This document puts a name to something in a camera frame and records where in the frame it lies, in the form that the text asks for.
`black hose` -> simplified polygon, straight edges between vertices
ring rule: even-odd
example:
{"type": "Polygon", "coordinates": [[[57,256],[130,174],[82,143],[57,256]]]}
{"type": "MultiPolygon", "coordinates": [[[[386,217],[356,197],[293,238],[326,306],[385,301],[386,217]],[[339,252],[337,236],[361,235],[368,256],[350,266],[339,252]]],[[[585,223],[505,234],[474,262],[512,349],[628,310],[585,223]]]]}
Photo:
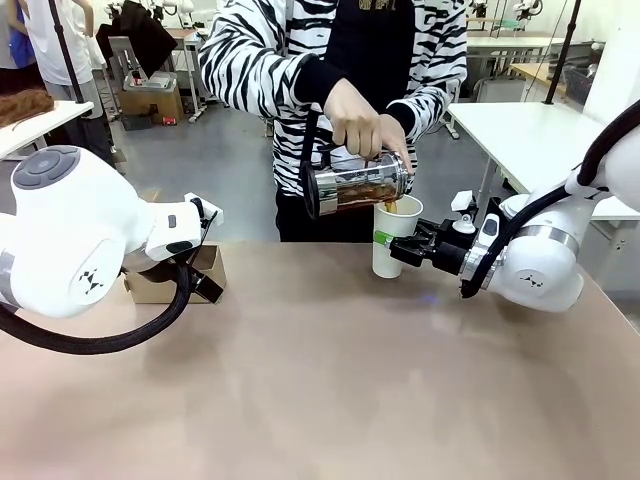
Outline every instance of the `black hose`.
{"type": "Polygon", "coordinates": [[[569,54],[571,39],[573,38],[573,32],[575,32],[576,30],[578,13],[580,13],[581,0],[575,0],[575,2],[576,3],[573,5],[573,13],[571,14],[571,20],[569,20],[569,25],[567,26],[567,36],[564,39],[564,44],[562,44],[562,50],[560,51],[560,56],[558,57],[558,64],[556,65],[556,71],[553,74],[553,80],[551,80],[551,85],[549,86],[547,99],[544,101],[545,105],[553,105],[553,97],[555,96],[558,84],[560,83],[562,69],[564,68],[564,64],[567,63],[567,55],[569,54]]]}
{"type": "Polygon", "coordinates": [[[622,112],[591,144],[582,162],[582,168],[578,174],[578,183],[582,186],[591,185],[598,174],[598,167],[605,155],[609,153],[616,143],[639,125],[640,100],[622,112]]]}
{"type": "Polygon", "coordinates": [[[538,10],[536,13],[531,13],[530,15],[532,17],[537,17],[542,13],[542,10],[544,10],[544,3],[542,2],[542,0],[540,0],[539,3],[540,3],[540,10],[538,10]]]}
{"type": "Polygon", "coordinates": [[[478,268],[473,274],[471,280],[462,281],[462,286],[460,287],[462,298],[471,298],[480,291],[482,284],[484,283],[484,279],[496,261],[496,258],[498,258],[500,252],[502,252],[504,247],[507,246],[513,236],[520,231],[525,223],[545,208],[550,207],[554,203],[557,203],[568,196],[569,194],[564,189],[564,186],[561,186],[520,210],[520,212],[518,212],[518,214],[509,221],[509,223],[507,223],[506,227],[500,231],[500,234],[491,244],[487,253],[480,261],[480,264],[478,265],[478,268]]]}
{"type": "Polygon", "coordinates": [[[58,35],[58,42],[60,43],[60,50],[62,50],[62,58],[64,58],[64,64],[69,72],[69,79],[71,80],[71,87],[76,94],[76,103],[84,103],[84,97],[78,84],[78,77],[76,71],[73,68],[73,62],[71,61],[71,55],[69,54],[69,47],[67,41],[64,38],[64,29],[60,23],[60,16],[58,15],[58,8],[56,7],[56,0],[49,0],[49,10],[51,10],[51,17],[53,18],[53,29],[58,35]]]}
{"type": "Polygon", "coordinates": [[[191,276],[189,267],[175,264],[176,293],[171,304],[149,323],[127,333],[101,338],[78,338],[50,332],[23,320],[0,304],[0,330],[35,347],[72,355],[103,355],[135,347],[169,327],[189,303],[191,276]]]}

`person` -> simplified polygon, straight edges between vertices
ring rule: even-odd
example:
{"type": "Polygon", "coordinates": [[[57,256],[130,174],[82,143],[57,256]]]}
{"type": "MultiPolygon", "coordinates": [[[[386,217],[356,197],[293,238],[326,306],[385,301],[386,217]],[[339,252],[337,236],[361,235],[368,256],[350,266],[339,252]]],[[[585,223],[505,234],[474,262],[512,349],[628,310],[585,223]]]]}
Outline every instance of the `person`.
{"type": "Polygon", "coordinates": [[[318,149],[335,144],[332,162],[385,148],[415,169],[416,141],[466,78],[466,44],[463,0],[233,0],[220,10],[199,53],[203,80],[231,107],[274,118],[282,241],[372,241],[373,208],[310,219],[300,162],[319,163],[318,149]]]}
{"type": "MultiPolygon", "coordinates": [[[[56,100],[77,100],[62,48],[54,29],[48,1],[19,0],[24,12],[24,26],[35,52],[38,68],[49,94],[56,100]]],[[[91,71],[91,57],[85,37],[93,37],[93,7],[89,0],[56,0],[60,24],[71,63],[84,101],[93,109],[84,117],[65,124],[71,143],[82,146],[113,166],[111,144],[105,129],[103,108],[91,71]],[[74,8],[82,9],[84,28],[75,18],[74,8]]]]}
{"type": "Polygon", "coordinates": [[[27,31],[18,21],[19,8],[18,0],[0,0],[0,95],[3,96],[32,88],[44,89],[27,31]],[[23,48],[12,54],[12,37],[15,39],[16,35],[24,36],[23,48]]]}

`robot logo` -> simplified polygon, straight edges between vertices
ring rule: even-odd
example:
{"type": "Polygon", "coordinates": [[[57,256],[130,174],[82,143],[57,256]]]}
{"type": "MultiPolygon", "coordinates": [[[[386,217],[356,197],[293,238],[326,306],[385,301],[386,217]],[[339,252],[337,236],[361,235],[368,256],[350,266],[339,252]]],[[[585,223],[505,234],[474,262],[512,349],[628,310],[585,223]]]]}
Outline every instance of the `robot logo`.
{"type": "Polygon", "coordinates": [[[82,275],[80,275],[80,278],[78,279],[79,282],[86,279],[88,283],[89,289],[85,292],[85,295],[89,295],[96,287],[104,287],[104,284],[93,281],[96,271],[97,269],[94,269],[92,272],[85,271],[82,275]]]}
{"type": "Polygon", "coordinates": [[[529,275],[528,277],[524,278],[520,278],[520,280],[524,280],[525,282],[530,282],[531,283],[531,288],[537,287],[537,288],[542,288],[542,286],[544,285],[544,283],[542,282],[536,282],[533,279],[533,275],[529,275]]]}

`concrete floor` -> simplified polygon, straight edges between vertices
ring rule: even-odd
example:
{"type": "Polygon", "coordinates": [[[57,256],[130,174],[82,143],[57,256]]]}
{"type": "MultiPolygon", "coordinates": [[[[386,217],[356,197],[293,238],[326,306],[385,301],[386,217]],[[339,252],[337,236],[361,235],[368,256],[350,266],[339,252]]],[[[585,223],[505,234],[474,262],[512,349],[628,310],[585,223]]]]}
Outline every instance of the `concrete floor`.
{"type": "MultiPolygon", "coordinates": [[[[195,124],[137,132],[125,132],[119,122],[111,125],[115,143],[128,160],[127,179],[139,193],[160,190],[159,200],[167,202],[194,192],[219,205],[225,223],[209,232],[210,240],[278,240],[270,139],[264,137],[261,120],[215,106],[195,124]]],[[[413,194],[424,203],[423,218],[451,218],[456,192],[477,191],[480,185],[486,156],[464,130],[459,133],[461,138],[454,141],[442,129],[418,144],[421,165],[413,194]]],[[[15,211],[9,188],[13,168],[14,163],[0,162],[0,212],[15,211]]],[[[492,193],[508,195],[500,183],[496,179],[492,193]]],[[[615,292],[608,293],[616,301],[615,292]]],[[[625,313],[640,315],[635,296],[616,303],[625,313]]]]}

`paper cup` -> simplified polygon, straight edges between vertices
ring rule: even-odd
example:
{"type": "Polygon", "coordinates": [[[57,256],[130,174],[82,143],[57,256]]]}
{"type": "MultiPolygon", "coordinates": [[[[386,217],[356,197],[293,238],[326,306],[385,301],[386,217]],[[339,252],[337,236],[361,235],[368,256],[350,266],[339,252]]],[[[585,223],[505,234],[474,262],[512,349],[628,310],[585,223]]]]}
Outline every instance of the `paper cup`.
{"type": "MultiPolygon", "coordinates": [[[[413,235],[422,214],[422,202],[405,195],[396,201],[398,213],[389,213],[384,203],[375,206],[373,231],[380,231],[394,237],[413,235]]],[[[402,273],[402,262],[391,258],[391,252],[384,245],[373,244],[373,271],[382,278],[397,278],[402,273]]]]}

